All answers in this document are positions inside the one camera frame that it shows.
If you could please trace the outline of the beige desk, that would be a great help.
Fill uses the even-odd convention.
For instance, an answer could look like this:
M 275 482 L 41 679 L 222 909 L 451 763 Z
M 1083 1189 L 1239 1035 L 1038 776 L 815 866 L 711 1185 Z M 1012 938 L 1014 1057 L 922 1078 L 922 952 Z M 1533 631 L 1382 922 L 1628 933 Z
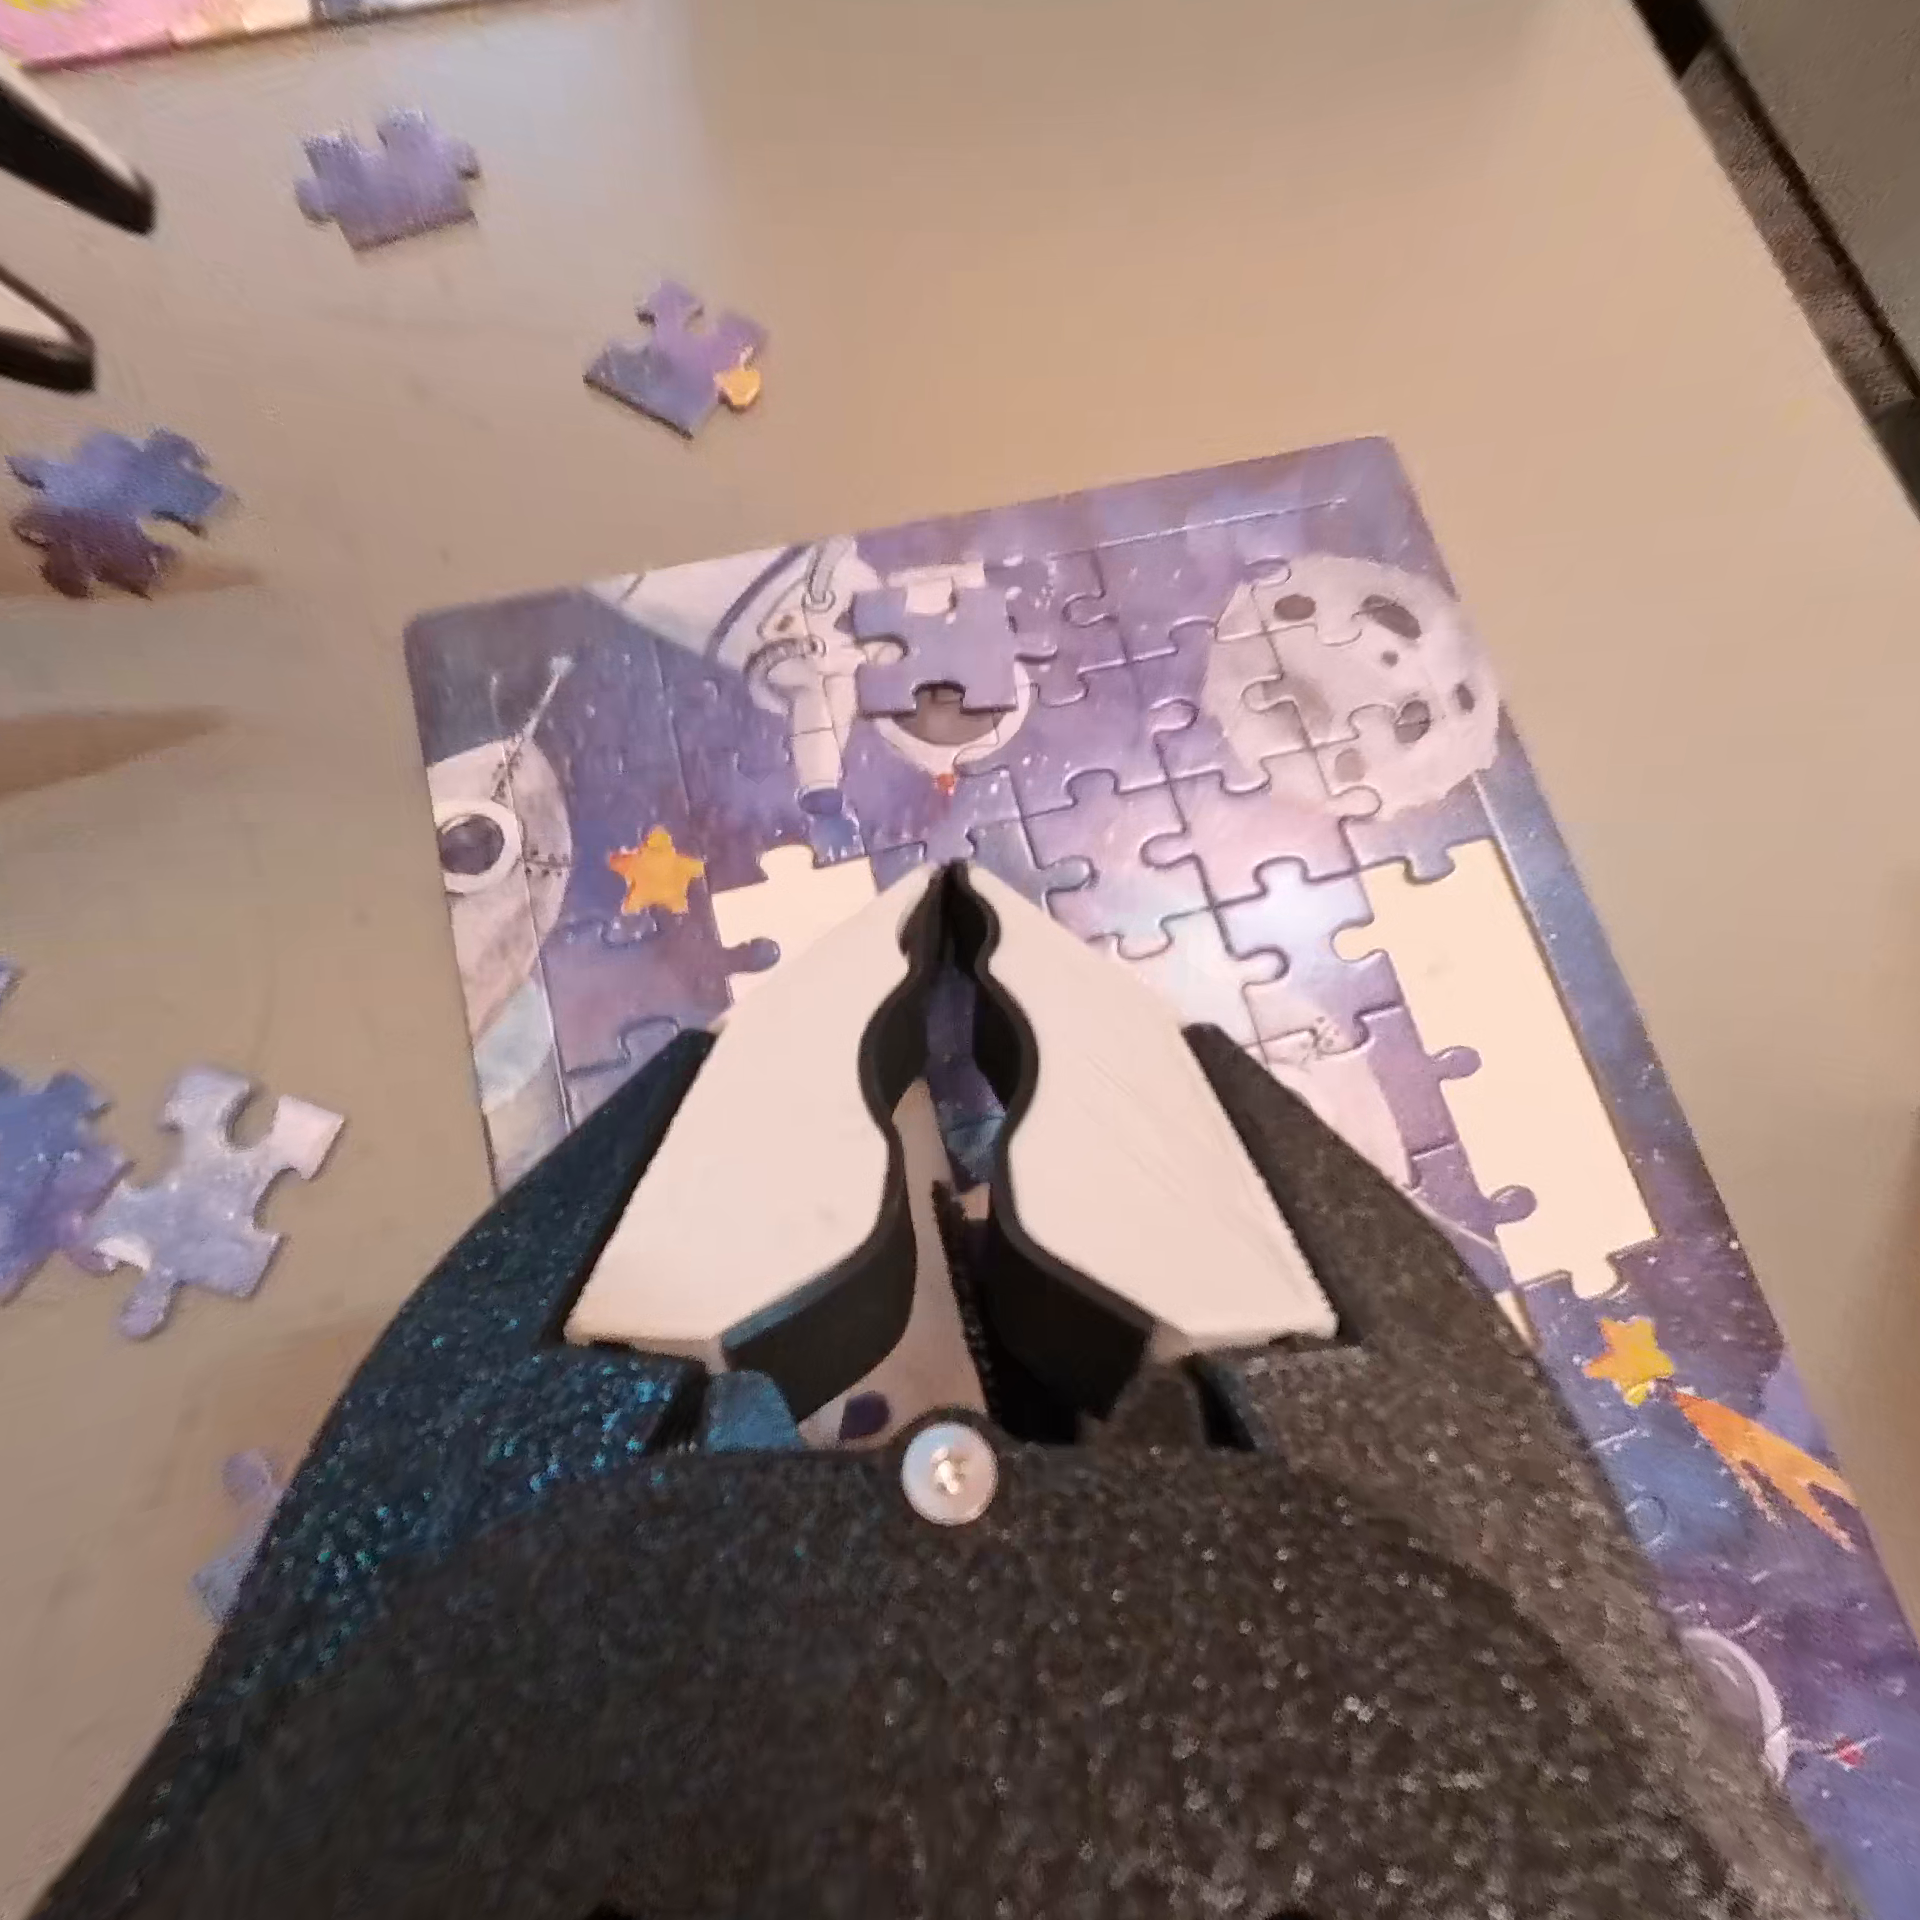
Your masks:
M 1913 1607 L 1913 513 L 1628 6 L 483 6 L 50 82 L 149 245 L 8 186 L 101 343 L 8 453 L 180 426 L 157 602 L 8 541 L 8 1066 L 157 1168 L 187 1066 L 346 1114 L 256 1300 L 8 1308 L 8 1916 L 195 1679 L 222 1464 L 301 1451 L 496 1199 L 419 614 L 1385 433 Z M 301 146 L 476 220 L 356 254 Z M 767 330 L 678 426 L 585 368 Z

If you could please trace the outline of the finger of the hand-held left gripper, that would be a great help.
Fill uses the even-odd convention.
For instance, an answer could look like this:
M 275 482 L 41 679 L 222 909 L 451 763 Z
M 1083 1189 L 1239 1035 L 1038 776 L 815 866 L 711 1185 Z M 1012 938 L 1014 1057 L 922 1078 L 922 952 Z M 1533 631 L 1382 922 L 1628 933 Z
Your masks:
M 157 186 L 21 67 L 0 67 L 0 172 L 101 224 L 157 235 Z
M 93 338 L 15 276 L 0 276 L 0 382 L 93 395 Z

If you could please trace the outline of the colourful jigsaw puzzle board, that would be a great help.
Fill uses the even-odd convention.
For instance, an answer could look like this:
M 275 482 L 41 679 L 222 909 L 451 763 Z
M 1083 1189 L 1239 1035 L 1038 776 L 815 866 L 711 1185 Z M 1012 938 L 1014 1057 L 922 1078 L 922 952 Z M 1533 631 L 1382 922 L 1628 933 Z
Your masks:
M 23 74 L 457 11 L 457 0 L 8 0 L 0 46 Z

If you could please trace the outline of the space jigsaw puzzle board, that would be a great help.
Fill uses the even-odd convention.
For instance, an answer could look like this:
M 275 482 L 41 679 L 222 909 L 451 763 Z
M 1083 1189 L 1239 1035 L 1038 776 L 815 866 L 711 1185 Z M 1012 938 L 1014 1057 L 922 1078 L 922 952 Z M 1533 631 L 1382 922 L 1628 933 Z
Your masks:
M 1006 587 L 1024 705 L 865 719 L 854 587 Z M 1457 1237 L 1766 1766 L 1913 1819 L 1913 1630 L 1385 443 L 424 614 L 402 672 L 496 1185 L 974 856 Z

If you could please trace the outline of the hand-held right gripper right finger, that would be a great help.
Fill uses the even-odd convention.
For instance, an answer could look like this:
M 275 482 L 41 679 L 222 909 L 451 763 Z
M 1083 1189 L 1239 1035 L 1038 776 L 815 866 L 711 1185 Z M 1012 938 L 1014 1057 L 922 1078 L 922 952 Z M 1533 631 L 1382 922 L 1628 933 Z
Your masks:
M 1143 1369 L 1340 1333 L 1168 991 L 999 875 L 957 875 L 957 972 L 1006 1108 L 980 1313 L 1045 1400 L 1106 1420 Z

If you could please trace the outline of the blue jigsaw piece orange corner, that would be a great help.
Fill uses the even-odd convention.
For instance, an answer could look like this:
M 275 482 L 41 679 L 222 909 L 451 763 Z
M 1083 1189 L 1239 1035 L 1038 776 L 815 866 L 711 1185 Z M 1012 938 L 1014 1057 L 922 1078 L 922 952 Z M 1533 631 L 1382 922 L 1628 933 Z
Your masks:
M 710 311 L 678 279 L 658 279 L 638 305 L 640 338 L 610 338 L 585 368 L 585 389 L 617 398 L 685 443 L 698 443 L 711 411 L 752 411 L 759 398 L 767 330 L 739 311 Z

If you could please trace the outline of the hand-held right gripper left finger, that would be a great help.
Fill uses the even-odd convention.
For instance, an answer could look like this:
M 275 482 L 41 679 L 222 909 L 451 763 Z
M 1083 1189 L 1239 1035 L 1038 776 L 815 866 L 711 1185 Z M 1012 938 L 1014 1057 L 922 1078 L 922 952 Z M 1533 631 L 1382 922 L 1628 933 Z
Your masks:
M 896 1351 L 918 1308 L 896 1108 L 929 1068 L 940 900 L 940 875 L 902 875 L 724 1019 L 565 1313 L 573 1341 L 767 1375 L 784 1401 L 830 1401 Z

